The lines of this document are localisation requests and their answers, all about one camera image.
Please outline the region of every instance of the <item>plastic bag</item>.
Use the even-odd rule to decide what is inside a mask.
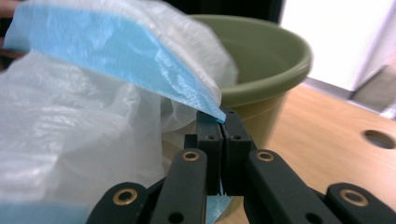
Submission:
[[[233,60],[211,31],[158,1],[28,1],[16,10],[5,48],[121,78],[219,120],[215,80],[236,82]]]
[[[163,133],[197,109],[224,119],[215,80],[233,83],[221,82],[232,60],[217,40],[189,53],[189,41],[205,49],[215,37],[173,39],[191,28],[176,12],[165,22],[171,9],[156,3],[18,7],[4,47],[30,52],[0,75],[0,223],[79,223],[110,187],[164,176]]]
[[[90,209],[115,184],[163,177],[160,95],[34,52],[0,90],[1,202]]]

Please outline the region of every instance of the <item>blue plastic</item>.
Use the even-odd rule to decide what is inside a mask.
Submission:
[[[145,26],[118,15],[51,5],[21,5],[4,48],[38,51],[203,111],[225,114],[207,86]]]

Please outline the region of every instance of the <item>olive green plastic bowl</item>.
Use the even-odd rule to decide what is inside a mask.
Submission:
[[[310,71],[310,48],[299,36],[269,21],[192,17],[208,25],[234,58],[238,84],[221,89],[221,104],[238,112],[257,147],[264,148],[285,93]]]

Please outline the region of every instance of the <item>white wall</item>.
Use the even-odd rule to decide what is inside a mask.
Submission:
[[[392,11],[389,14],[386,26],[381,32],[375,50],[373,51],[369,62],[366,64],[357,87],[364,84],[384,65],[396,65],[392,57],[396,54],[396,1],[393,3]]]
[[[289,0],[281,26],[314,53],[310,77],[354,91],[396,0]]]

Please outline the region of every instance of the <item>wooden tabletop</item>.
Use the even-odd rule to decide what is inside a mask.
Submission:
[[[396,121],[302,84],[288,93],[267,148],[313,189],[325,193],[331,184],[351,183],[396,211],[396,149],[372,145],[366,130],[396,139]],[[248,223],[237,201],[218,223]]]

